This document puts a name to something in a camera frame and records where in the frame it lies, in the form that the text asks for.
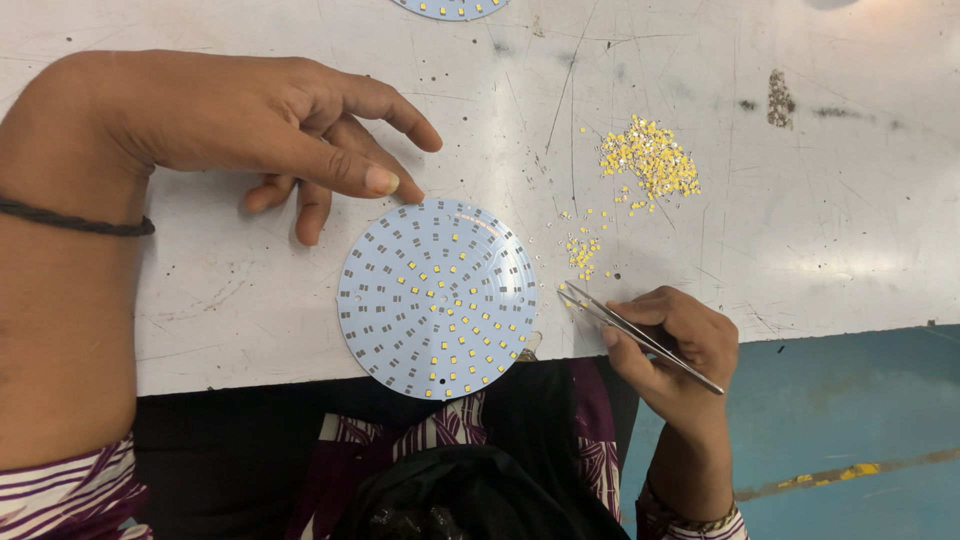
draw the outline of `white work table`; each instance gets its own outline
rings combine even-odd
[[[590,224],[603,246],[580,281],[592,294],[671,284],[731,317],[741,341],[960,322],[958,0],[512,0],[460,23],[390,0],[7,2],[0,112],[59,57],[144,48],[304,56],[395,86],[445,147],[425,155],[368,122],[374,135],[428,197],[490,210],[540,256],[540,359],[603,350],[553,294],[579,273],[558,241]],[[792,128],[768,122],[774,70]],[[633,217],[613,201],[624,185],[642,193],[633,175],[602,177],[595,147],[632,114],[692,151],[702,194]],[[348,249],[398,202],[335,196],[307,249],[293,201],[239,209],[257,182],[155,174],[141,395],[364,375],[335,291]]]

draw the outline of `aluminum pcb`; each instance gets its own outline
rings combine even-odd
[[[437,20],[472,20],[489,15],[509,0],[393,0],[395,4],[419,15]]]
[[[454,399],[496,380],[523,351],[537,279],[495,216],[432,199],[370,225],[344,263],[337,308],[367,373],[403,394]]]

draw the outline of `metal tweezers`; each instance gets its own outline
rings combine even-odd
[[[674,364],[679,366],[681,369],[686,371],[693,379],[695,379],[697,382],[702,384],[704,388],[706,388],[710,392],[713,392],[718,396],[722,396],[724,394],[723,388],[717,386],[713,382],[710,382],[710,380],[704,377],[703,375],[700,375],[700,372],[690,367],[683,360],[674,356],[673,353],[668,351],[665,347],[663,347],[656,340],[654,340],[649,335],[644,333],[641,329],[634,326],[630,321],[610,311],[609,309],[607,309],[606,306],[597,302],[592,296],[580,290],[573,283],[566,282],[566,286],[576,291],[577,294],[579,294],[586,300],[585,301],[576,300],[575,298],[568,296],[566,293],[558,289],[557,294],[559,294],[565,300],[567,300],[573,305],[576,305],[576,307],[581,307],[582,311],[586,311],[590,315],[593,315],[597,319],[600,319],[603,323],[610,325],[612,327],[617,327],[622,331],[626,332],[627,335],[631,336],[635,342],[647,348],[649,351],[652,351],[655,355],[657,355],[658,358],[673,362]]]

